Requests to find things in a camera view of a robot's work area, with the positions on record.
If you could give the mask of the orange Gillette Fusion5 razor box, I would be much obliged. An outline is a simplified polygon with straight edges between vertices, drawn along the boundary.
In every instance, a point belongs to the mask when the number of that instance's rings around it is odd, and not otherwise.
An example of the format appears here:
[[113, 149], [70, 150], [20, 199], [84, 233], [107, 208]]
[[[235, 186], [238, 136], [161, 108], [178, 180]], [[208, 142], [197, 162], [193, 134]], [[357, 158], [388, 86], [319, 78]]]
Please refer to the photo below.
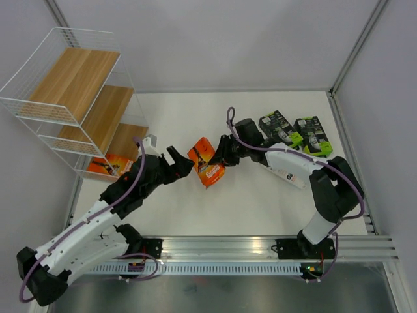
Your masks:
[[225, 174], [225, 167], [219, 164], [210, 165], [215, 150], [206, 137], [200, 138], [188, 151], [187, 155], [194, 162], [194, 169], [205, 188], [217, 183]]

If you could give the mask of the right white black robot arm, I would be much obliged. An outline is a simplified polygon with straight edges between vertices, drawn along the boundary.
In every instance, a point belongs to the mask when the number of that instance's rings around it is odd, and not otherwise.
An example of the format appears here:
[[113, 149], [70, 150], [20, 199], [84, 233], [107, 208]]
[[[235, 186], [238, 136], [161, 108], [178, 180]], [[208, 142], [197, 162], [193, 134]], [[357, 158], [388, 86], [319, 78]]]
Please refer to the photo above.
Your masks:
[[221, 136], [210, 165], [232, 167], [248, 157], [275, 175], [282, 173], [286, 180], [294, 178], [310, 186], [316, 212], [297, 235], [297, 249], [302, 256], [316, 255], [321, 242], [343, 221], [351, 219], [349, 213], [364, 207], [364, 191], [344, 158], [319, 160], [265, 138], [252, 119], [228, 126], [231, 134]]

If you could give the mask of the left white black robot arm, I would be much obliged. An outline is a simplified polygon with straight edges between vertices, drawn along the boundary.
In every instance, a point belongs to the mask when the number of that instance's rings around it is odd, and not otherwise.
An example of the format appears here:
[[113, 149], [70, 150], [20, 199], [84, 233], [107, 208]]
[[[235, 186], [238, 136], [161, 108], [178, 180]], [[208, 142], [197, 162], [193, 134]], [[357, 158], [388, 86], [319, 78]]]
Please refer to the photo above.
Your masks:
[[157, 253], [143, 247], [140, 233], [122, 220], [141, 207], [157, 187], [188, 176], [194, 162], [172, 146], [167, 152], [173, 164], [164, 155], [147, 154], [143, 147], [140, 151], [130, 170], [110, 184], [78, 221], [46, 244], [17, 253], [23, 280], [21, 302], [27, 302], [23, 294], [29, 290], [39, 306], [48, 306], [84, 273], [114, 258], [158, 259]]

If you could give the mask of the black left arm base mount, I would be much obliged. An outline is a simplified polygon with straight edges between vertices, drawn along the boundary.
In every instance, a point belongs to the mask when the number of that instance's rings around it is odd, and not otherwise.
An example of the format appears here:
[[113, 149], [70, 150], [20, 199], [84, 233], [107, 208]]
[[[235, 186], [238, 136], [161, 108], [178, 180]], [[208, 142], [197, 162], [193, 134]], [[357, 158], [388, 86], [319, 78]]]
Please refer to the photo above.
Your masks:
[[163, 240], [161, 238], [142, 238], [135, 243], [128, 243], [126, 252], [123, 252], [117, 259], [126, 259], [126, 255], [131, 254], [148, 254], [159, 260], [162, 253]]

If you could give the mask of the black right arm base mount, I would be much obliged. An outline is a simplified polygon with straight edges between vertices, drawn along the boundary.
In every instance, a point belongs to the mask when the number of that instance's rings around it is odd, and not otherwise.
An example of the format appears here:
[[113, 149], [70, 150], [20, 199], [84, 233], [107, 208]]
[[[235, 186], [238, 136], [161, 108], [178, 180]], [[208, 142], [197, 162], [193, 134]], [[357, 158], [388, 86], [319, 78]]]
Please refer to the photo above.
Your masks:
[[298, 238], [280, 238], [275, 240], [271, 250], [280, 260], [330, 260], [336, 256], [332, 239], [327, 238], [317, 245]]

